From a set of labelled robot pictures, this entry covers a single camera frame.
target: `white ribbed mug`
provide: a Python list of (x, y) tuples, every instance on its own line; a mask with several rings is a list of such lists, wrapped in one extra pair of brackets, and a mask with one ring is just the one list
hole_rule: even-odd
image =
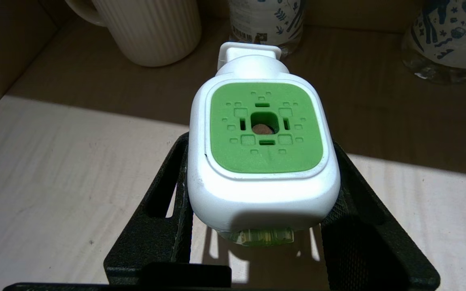
[(186, 57), (199, 43), (201, 24), (196, 0), (66, 0), (80, 17), (107, 26), (132, 62), (164, 66)]

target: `mug handle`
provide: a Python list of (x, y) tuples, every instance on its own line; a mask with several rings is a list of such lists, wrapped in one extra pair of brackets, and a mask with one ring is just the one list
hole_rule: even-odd
[(98, 14), (98, 11), (87, 5), (87, 3), (84, 3), (83, 0), (66, 0), (66, 3), (76, 14), (87, 22), (91, 22), (97, 26), (106, 26), (104, 20), (100, 14)]

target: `green transparent part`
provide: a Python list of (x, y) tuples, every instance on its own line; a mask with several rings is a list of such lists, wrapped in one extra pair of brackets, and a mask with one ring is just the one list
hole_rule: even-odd
[[(293, 173), (310, 170), (323, 156), (311, 96), (288, 83), (230, 83), (211, 99), (213, 158), (235, 173)], [(255, 134), (265, 124), (274, 134)]]
[(245, 247), (269, 247), (294, 242), (294, 231), (290, 228), (280, 230), (242, 230), (240, 232), (219, 232), (223, 238)]

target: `black metal holder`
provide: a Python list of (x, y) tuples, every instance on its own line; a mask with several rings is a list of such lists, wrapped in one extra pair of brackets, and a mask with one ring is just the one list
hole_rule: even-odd
[[(322, 222), (332, 290), (430, 291), (440, 275), (335, 143), (341, 190)], [(6, 291), (192, 289), (231, 291), (227, 266), (189, 264), (192, 208), (186, 189), (188, 134), (174, 144), (104, 260), (110, 285), (18, 283)], [(172, 217), (165, 218), (172, 193)]]

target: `bottle label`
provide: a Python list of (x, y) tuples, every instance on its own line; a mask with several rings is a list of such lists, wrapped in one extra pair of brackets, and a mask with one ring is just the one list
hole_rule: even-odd
[(427, 59), (466, 68), (466, 0), (426, 0), (406, 37)]
[(277, 46), (303, 30), (305, 0), (229, 0), (233, 34), (253, 44)]

